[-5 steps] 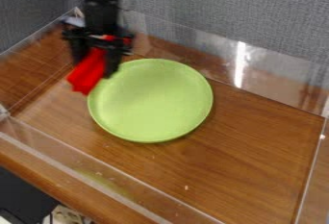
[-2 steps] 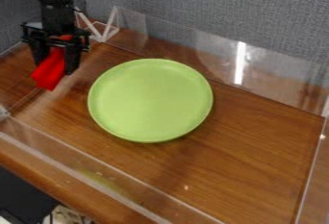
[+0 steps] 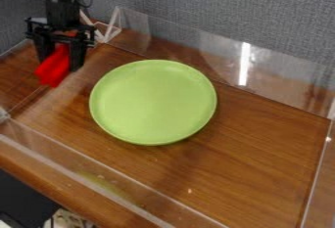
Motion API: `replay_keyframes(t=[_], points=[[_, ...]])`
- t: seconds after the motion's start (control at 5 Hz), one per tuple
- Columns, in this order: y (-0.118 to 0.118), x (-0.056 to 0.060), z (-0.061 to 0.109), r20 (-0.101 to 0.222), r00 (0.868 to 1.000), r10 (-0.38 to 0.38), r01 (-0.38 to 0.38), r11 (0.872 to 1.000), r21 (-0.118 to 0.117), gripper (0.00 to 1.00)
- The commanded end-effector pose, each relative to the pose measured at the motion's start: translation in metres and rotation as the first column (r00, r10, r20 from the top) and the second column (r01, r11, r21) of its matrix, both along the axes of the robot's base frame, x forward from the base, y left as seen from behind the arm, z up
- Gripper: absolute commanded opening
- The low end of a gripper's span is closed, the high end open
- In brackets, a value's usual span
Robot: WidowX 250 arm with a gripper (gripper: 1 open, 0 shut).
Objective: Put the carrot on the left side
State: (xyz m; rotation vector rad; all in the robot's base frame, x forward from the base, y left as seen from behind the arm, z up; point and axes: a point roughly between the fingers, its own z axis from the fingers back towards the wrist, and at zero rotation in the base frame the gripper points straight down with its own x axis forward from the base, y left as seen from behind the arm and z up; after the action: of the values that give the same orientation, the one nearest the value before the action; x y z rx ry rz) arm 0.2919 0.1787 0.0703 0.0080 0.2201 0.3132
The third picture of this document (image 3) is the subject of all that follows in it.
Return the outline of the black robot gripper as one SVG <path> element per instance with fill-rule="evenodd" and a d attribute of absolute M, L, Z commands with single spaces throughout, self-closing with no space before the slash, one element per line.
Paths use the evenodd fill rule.
<path fill-rule="evenodd" d="M 95 45 L 95 28 L 80 23 L 79 0 L 46 0 L 46 17 L 27 18 L 27 38 L 34 41 L 39 61 L 43 62 L 55 50 L 52 34 L 55 31 L 76 30 L 88 32 L 84 41 L 70 44 L 70 70 L 76 71 L 84 64 L 87 45 Z"/>

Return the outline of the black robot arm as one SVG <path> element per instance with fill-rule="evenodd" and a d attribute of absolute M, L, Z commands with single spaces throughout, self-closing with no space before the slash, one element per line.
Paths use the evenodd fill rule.
<path fill-rule="evenodd" d="M 39 61 L 51 56 L 58 43 L 70 47 L 70 70 L 76 71 L 83 65 L 87 50 L 95 46 L 92 25 L 80 22 L 80 0 L 44 0 L 46 17 L 27 18 L 27 38 L 34 41 Z"/>

